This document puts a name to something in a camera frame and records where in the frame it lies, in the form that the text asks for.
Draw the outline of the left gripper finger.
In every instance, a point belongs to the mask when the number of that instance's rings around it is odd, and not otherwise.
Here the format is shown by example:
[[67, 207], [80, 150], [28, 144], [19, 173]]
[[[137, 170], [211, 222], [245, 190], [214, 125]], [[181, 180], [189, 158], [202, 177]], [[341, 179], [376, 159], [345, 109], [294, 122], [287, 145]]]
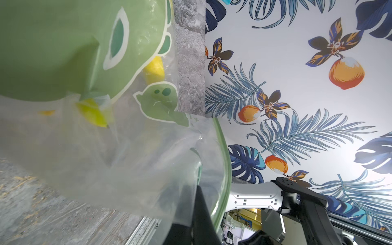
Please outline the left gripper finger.
[[165, 245], [220, 245], [216, 230], [204, 199], [202, 189], [196, 191], [192, 225], [173, 224], [164, 241]]

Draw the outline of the yellow banana from bag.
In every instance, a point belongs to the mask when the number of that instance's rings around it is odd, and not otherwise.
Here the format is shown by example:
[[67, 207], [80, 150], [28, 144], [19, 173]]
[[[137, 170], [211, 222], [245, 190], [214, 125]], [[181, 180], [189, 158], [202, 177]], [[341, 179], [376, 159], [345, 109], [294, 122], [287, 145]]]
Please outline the yellow banana from bag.
[[[146, 78], [147, 84], [162, 81], [165, 78], [165, 70], [163, 58], [165, 55], [156, 55], [151, 62], [143, 69], [143, 74]], [[94, 99], [86, 99], [82, 102], [76, 103], [76, 108], [81, 115], [92, 125], [108, 128], [109, 119], [106, 119], [103, 112], [99, 110], [98, 102]], [[39, 111], [34, 116], [34, 123], [41, 124], [45, 122], [50, 116], [55, 114], [56, 110]]]

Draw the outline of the zip-top bag green print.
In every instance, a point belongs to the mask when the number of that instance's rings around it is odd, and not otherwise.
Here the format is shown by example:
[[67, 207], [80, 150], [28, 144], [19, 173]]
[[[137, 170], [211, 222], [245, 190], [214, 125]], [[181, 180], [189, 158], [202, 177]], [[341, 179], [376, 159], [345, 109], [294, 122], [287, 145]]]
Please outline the zip-top bag green print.
[[[192, 225], [198, 186], [218, 235], [231, 184], [218, 121], [180, 110], [174, 8], [1, 1], [1, 154], [68, 198], [158, 220], [160, 245]], [[147, 84], [156, 55], [165, 78]], [[108, 128], [81, 115], [86, 99]]]

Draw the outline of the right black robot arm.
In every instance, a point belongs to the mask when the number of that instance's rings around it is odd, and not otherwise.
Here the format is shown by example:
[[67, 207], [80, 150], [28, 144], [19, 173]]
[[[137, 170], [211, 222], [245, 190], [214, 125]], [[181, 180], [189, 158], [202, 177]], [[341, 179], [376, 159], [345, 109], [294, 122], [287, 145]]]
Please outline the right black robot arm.
[[312, 183], [279, 177], [262, 184], [233, 183], [226, 211], [261, 208], [298, 221], [309, 245], [349, 245], [360, 237], [377, 245], [392, 243], [392, 202], [379, 181]]

